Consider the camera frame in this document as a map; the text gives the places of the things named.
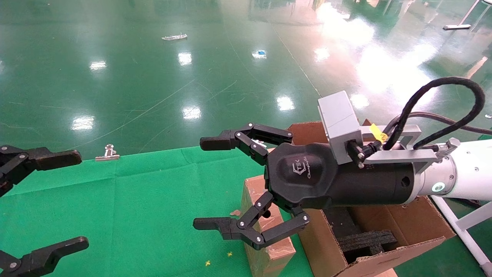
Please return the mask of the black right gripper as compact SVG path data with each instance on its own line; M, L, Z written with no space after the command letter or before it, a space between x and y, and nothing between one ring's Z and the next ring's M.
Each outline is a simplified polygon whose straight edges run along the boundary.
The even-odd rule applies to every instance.
M258 141L278 147L269 153ZM310 222L302 208L396 205L411 197L415 181L411 163L369 164L364 168L353 162L339 165L329 144L292 145L292 141L289 131L254 123L200 138L203 151L239 149L259 165L266 165L269 191L240 219L196 218L193 227L217 230L223 240L241 240L260 250L302 231ZM254 225L269 212L274 200L281 208L293 207L294 217L257 232Z

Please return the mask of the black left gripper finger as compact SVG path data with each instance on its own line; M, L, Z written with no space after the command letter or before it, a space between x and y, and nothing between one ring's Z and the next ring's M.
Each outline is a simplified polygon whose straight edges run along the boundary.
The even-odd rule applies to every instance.
M65 256L83 251L89 246L84 236L58 242L47 247L33 250L29 254L16 258L0 251L1 277L42 277L54 272L58 262Z
M19 149L3 145L0 149L0 196L4 196L35 170L47 171L81 164L77 150L51 152L46 147Z

